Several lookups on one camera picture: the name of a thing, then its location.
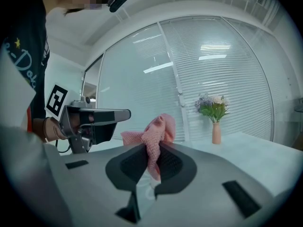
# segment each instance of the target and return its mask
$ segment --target ceiling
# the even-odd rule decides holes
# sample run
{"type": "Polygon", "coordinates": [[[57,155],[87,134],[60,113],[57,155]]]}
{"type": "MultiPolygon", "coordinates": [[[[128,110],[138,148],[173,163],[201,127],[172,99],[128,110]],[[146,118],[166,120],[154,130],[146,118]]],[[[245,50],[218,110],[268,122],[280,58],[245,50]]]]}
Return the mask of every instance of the ceiling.
{"type": "MultiPolygon", "coordinates": [[[[63,9],[55,8],[47,15],[46,28],[49,37],[88,51],[100,37],[123,20],[131,19],[134,14],[152,6],[174,1],[181,0],[128,0],[116,13],[109,12],[109,8],[104,5],[99,10],[83,10],[67,16],[63,15],[63,9]]],[[[260,21],[266,15],[262,6],[254,7],[256,0],[212,1],[229,5],[232,2],[232,6],[240,9],[246,7],[248,13],[253,9],[258,10],[255,17],[260,21]]]]}

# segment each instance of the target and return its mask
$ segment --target black t-shirt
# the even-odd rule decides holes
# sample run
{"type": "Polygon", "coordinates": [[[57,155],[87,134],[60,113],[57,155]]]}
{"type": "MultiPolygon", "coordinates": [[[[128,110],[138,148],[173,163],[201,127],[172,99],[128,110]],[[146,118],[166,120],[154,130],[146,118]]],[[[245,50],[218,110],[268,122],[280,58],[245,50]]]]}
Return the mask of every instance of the black t-shirt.
{"type": "Polygon", "coordinates": [[[43,0],[31,0],[26,11],[9,28],[4,47],[13,63],[36,91],[31,118],[45,118],[44,78],[49,48],[46,35],[46,11],[43,0]]]}

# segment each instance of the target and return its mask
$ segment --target gray machine surface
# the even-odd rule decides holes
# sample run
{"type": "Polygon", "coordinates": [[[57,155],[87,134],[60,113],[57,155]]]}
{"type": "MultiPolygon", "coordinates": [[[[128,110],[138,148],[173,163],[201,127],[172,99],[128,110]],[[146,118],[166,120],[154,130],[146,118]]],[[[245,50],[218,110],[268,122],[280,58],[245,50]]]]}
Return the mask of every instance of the gray machine surface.
{"type": "MultiPolygon", "coordinates": [[[[40,192],[40,198],[45,196],[49,200],[39,202],[40,205],[50,208],[57,201],[62,208],[48,217],[57,214],[57,221],[63,219],[64,226],[70,226],[69,223],[73,226],[134,226],[115,214],[127,205],[131,193],[116,189],[107,177],[105,167],[110,159],[136,145],[60,156],[53,145],[42,144],[33,134],[29,137],[28,133],[13,132],[12,129],[2,129],[2,132],[6,133],[4,140],[13,144],[1,151],[5,166],[14,166],[7,171],[8,177],[20,195],[31,202],[33,210],[42,211],[38,210],[38,203],[31,200],[40,192]],[[88,164],[73,169],[66,167],[66,163],[79,160],[88,164]],[[39,182],[41,176],[44,181],[48,180],[48,186],[39,182]],[[22,183],[28,185],[26,191],[19,187],[22,183]]],[[[137,226],[228,227],[243,224],[245,218],[222,186],[227,181],[236,180],[261,206],[272,202],[273,197],[260,183],[229,161],[181,145],[171,146],[194,160],[197,174],[182,192],[158,195],[137,226]]]]}

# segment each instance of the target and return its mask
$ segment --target hair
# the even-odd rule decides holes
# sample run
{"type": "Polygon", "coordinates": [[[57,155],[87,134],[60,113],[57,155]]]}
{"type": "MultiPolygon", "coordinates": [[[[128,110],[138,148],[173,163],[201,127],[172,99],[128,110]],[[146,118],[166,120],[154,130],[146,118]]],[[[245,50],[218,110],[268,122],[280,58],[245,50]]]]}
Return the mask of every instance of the hair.
{"type": "Polygon", "coordinates": [[[69,13],[79,12],[79,11],[81,11],[81,10],[84,10],[84,8],[81,8],[81,9],[67,9],[67,10],[65,10],[65,12],[64,12],[64,16],[66,16],[66,15],[69,14],[69,13]]]}

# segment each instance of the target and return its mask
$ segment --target white table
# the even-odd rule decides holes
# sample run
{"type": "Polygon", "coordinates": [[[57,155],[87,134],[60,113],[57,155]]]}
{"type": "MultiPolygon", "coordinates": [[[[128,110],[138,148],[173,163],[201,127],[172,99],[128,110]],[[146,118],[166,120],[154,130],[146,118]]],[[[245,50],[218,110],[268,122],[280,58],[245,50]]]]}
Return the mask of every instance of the white table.
{"type": "Polygon", "coordinates": [[[220,145],[211,139],[182,143],[225,158],[255,178],[273,196],[294,187],[303,170],[303,152],[238,132],[222,136],[220,145]]]}

